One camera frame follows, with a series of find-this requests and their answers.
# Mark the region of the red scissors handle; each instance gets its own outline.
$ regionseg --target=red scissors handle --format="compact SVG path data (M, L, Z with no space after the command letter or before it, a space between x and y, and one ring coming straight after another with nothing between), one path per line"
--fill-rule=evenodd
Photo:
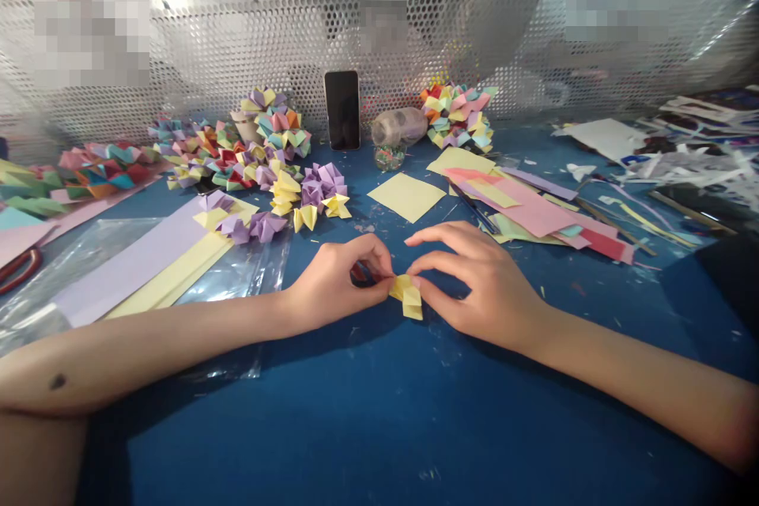
M13 275L18 268L27 261L29 261L29 264L20 275L11 281L5 282L8 277ZM42 251L37 249L37 247L32 247L24 253L21 253L21 255L0 269L0 295L9 293L18 287L22 282L31 277L34 272L40 268L40 265L42 265Z

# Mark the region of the table surface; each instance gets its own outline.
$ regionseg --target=table surface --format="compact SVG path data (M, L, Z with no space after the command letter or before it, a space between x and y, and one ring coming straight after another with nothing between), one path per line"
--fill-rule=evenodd
M550 137L546 126L497 130L495 141L505 156L537 163L522 169L566 187L576 185L561 171L567 163L613 171L570 138ZM425 139L402 170L446 188L425 170L438 153ZM444 218L470 218L450 196L415 224L368 198L393 175L376 169L368 145L352 153L315 145L300 164L330 160L346 176L353 218L320 217L312 234L293 234L285 287L320 243L374 232L400 274L419 255L443 248L411 249L406 237ZM591 199L605 194L615 193L601 183L582 190ZM166 216L193 196L159 182L103 217ZM269 195L242 197L267 206ZM643 199L674 223L682 220ZM85 229L46 247L47 257ZM659 253L638 251L636 260L661 270L615 265L569 247L504 247L554 306L759 380L756 343L696 259L633 233L649 237ZM432 280L452 295L466 292L453 278ZM388 299L260 352L249 346L219 358L245 368L262 354L257 379L169 378L131 395L91 422L78 504L694 504L731 481L710 458L627 406L464 337L429 307L424 315L420 323L405 319L399 302Z

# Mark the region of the clear plastic bag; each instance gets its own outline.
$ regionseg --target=clear plastic bag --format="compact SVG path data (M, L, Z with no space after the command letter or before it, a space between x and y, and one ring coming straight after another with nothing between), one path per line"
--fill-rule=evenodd
M160 218L98 220L61 255L42 269L5 306L0 308L0 357L40 338L70 328L50 300L65 287L97 269L154 228ZM268 244L258 241L233 247L200 277L175 304L223 300L271 293L281 288L290 248L290 227ZM252 362L219 368L200 364L188 374L201 379L239 379L260 375L261 350Z

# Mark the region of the mesh screen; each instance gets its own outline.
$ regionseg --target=mesh screen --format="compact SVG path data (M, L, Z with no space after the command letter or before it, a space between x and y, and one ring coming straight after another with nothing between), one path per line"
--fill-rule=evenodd
M509 119L637 111L755 71L757 0L666 0L655 43L568 42L567 0L403 0L403 45L385 49L368 48L383 38L362 34L364 0L150 0L149 84L50 88L35 79L34 0L0 2L0 135L22 163L78 142L147 142L160 112L228 119L265 84L319 138L328 70L358 71L364 124L419 106L434 78L500 87L488 115Z

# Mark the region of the phone screen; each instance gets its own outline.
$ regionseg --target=phone screen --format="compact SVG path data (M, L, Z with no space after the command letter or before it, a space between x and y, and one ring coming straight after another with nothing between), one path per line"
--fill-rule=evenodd
M324 74L327 120L333 150L356 150L361 146L358 118L358 73L330 71Z

